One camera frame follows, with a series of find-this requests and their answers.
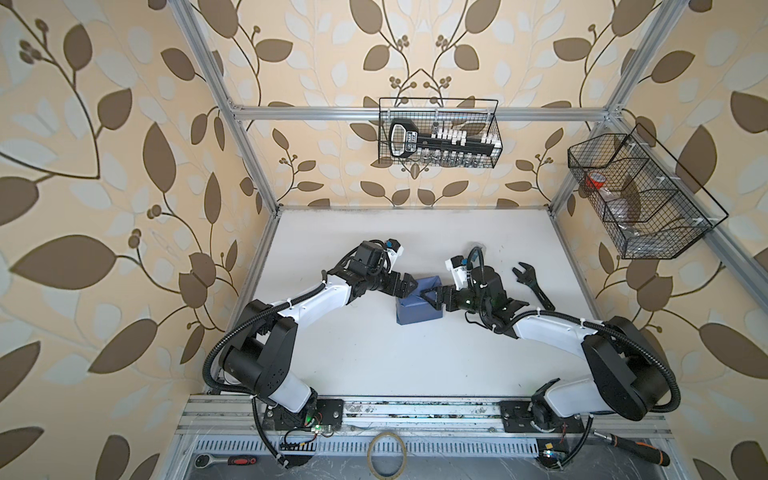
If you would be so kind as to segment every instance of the yellow tape ring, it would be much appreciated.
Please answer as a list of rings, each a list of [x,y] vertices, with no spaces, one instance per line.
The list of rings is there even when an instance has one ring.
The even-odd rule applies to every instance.
[[[400,465],[400,470],[395,472],[394,475],[390,475],[389,477],[385,477],[379,474],[373,468],[373,464],[371,463],[371,453],[373,452],[373,446],[376,444],[376,442],[378,442],[380,439],[383,439],[384,437],[392,437],[395,440],[397,440],[402,450],[402,465]],[[398,478],[406,470],[407,461],[408,461],[408,452],[406,451],[406,444],[403,443],[402,439],[394,432],[381,432],[373,440],[371,440],[370,445],[368,445],[368,468],[370,468],[371,473],[373,473],[373,476],[378,478],[379,480],[395,480],[395,478]]]

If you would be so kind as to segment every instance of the black wire basket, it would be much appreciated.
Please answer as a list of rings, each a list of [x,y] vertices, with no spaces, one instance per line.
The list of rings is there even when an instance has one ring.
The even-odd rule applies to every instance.
[[[379,162],[493,168],[504,149],[497,106],[474,98],[380,98]]]
[[[647,151],[650,145],[674,161],[674,174],[657,164]],[[728,218],[710,192],[640,124],[629,134],[602,134],[568,148],[568,168],[623,259],[678,257]],[[718,210],[717,215],[703,211],[694,198]]]

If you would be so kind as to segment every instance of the floral wallpaper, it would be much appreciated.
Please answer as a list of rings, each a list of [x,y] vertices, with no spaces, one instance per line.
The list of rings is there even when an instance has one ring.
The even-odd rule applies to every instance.
[[[541,207],[568,172],[584,122],[501,122],[495,168],[427,167],[378,158],[375,125],[254,121],[251,144],[278,203],[311,207]]]
[[[721,228],[768,268],[768,4],[689,6],[624,113],[679,156],[690,176],[678,174],[712,192],[731,215]],[[558,221],[604,318],[632,319],[675,371],[683,404],[667,418],[690,471],[768,478],[768,314],[704,242],[675,260],[619,260],[577,192]]]
[[[164,7],[0,0],[0,477],[156,473],[259,245]]]
[[[230,96],[249,106],[364,97],[601,107],[654,0],[192,0]]]

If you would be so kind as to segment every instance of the blue package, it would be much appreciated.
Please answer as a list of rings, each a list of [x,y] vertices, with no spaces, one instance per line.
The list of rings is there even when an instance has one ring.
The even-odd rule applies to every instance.
[[[435,310],[419,295],[422,290],[427,290],[435,286],[441,286],[439,276],[429,276],[416,280],[419,286],[406,298],[397,299],[397,323],[408,325],[410,323],[425,322],[442,318],[442,308]]]

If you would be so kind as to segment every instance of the screwdriver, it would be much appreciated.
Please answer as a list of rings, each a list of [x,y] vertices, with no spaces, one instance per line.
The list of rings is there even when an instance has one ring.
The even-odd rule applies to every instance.
[[[612,433],[593,432],[596,436],[610,443],[611,446],[626,450],[643,460],[666,467],[670,464],[670,456],[664,451],[643,442],[632,442]]]

